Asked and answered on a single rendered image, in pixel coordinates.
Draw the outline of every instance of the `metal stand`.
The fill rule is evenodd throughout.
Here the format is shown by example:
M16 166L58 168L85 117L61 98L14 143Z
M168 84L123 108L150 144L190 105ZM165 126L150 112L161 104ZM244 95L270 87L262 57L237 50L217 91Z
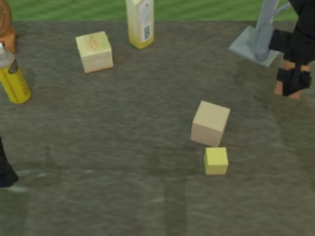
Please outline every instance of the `metal stand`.
M278 5L279 0L263 0L256 27L248 26L231 44L229 51L268 68L280 54L269 50L274 31L272 26L273 19L277 14L291 6L290 3L286 3L277 8Z

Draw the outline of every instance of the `yellow bottle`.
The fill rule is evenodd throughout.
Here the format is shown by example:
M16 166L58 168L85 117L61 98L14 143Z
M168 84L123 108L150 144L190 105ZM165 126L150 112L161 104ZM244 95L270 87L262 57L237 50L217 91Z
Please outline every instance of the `yellow bottle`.
M154 0L126 0L128 36L138 49L154 40Z
M25 82L15 56L0 43L0 82L11 102L22 104L29 100L31 92Z

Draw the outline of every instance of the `green background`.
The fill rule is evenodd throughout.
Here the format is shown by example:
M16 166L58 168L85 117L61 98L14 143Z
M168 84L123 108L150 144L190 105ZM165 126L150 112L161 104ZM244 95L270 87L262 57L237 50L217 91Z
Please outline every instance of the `green background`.
M125 0L7 0L13 20L125 20ZM255 21L262 0L155 0L156 20ZM288 9L275 20L296 20Z

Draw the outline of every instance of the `black figurine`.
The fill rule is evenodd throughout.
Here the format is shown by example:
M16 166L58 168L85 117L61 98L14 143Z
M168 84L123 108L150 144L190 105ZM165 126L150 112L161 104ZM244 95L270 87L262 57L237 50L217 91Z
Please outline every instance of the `black figurine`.
M12 166L5 156L0 136L0 188L9 188L18 180L19 177L14 172Z
M301 70L315 60L315 0L289 0L298 15L292 33L274 30L269 49L284 53L283 59L295 64L292 70L279 69L277 80L283 83L283 96L311 86L311 75Z

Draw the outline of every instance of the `white bottle cap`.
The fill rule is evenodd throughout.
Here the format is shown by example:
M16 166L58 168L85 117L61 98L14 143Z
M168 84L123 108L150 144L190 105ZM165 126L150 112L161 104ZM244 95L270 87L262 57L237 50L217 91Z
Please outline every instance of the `white bottle cap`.
M0 43L0 55L4 55L6 53L5 48L2 43Z

